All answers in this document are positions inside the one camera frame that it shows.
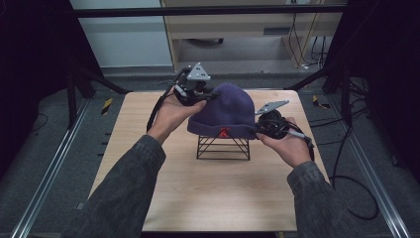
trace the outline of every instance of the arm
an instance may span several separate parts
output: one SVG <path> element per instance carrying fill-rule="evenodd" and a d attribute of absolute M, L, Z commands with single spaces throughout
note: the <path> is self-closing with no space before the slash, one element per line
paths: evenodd
<path fill-rule="evenodd" d="M 294 170 L 287 181 L 294 194 L 299 237 L 364 237 L 350 216 L 346 203 L 325 181 L 317 165 L 311 161 L 305 142 L 288 134 L 281 140 L 257 134 Z"/>
<path fill-rule="evenodd" d="M 151 130 L 111 169 L 62 237 L 139 237 L 165 154 L 165 139 L 205 101 L 182 106 L 174 95 L 162 104 Z"/>

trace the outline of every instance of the hand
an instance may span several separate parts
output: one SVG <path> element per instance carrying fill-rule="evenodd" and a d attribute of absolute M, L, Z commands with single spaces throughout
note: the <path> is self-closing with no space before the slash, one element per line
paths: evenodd
<path fill-rule="evenodd" d="M 292 117 L 288 117 L 286 120 L 296 124 Z M 257 133 L 257 137 L 263 144 L 275 150 L 281 158 L 293 168 L 296 168 L 305 162 L 311 161 L 308 146 L 305 141 L 299 137 L 287 134 L 281 140 L 275 140 L 260 133 Z"/>
<path fill-rule="evenodd" d="M 192 106 L 183 106 L 173 93 L 173 88 L 157 112 L 157 117 L 148 135 L 155 138 L 161 145 L 164 140 L 174 131 L 186 118 L 201 111 L 206 101 L 199 101 Z"/>

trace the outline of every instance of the gray sleeve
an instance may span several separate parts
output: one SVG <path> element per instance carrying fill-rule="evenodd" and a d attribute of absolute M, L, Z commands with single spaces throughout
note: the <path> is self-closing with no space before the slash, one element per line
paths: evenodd
<path fill-rule="evenodd" d="M 62 237 L 140 237 L 164 160 L 161 145 L 143 136 L 111 169 Z"/>
<path fill-rule="evenodd" d="M 299 238 L 364 237 L 346 203 L 325 181 L 314 162 L 295 168 L 287 182 L 294 194 Z"/>

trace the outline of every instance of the wooden tabletop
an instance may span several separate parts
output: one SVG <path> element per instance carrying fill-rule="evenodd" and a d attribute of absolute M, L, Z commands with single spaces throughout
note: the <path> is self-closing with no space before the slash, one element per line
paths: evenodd
<path fill-rule="evenodd" d="M 294 117 L 302 131 L 313 139 L 295 91 L 247 93 L 256 109 L 266 102 L 290 100 L 278 110 L 285 117 Z M 162 92 L 127 94 L 91 192 L 146 133 L 150 114 L 161 95 Z M 249 161 L 196 160 L 198 136 L 187 132 L 187 123 L 188 120 L 163 144 L 166 161 L 158 174 L 144 231 L 296 230 L 293 194 L 286 181 L 292 168 L 277 153 L 261 141 L 252 140 Z M 325 176 L 317 147 L 315 162 Z"/>

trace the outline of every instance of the purple beanie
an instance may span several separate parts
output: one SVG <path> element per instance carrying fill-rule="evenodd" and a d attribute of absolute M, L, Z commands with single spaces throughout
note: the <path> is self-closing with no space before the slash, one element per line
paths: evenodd
<path fill-rule="evenodd" d="M 213 138 L 256 138 L 255 106 L 249 94 L 232 83 L 222 83 L 213 90 L 219 94 L 188 120 L 187 130 Z"/>

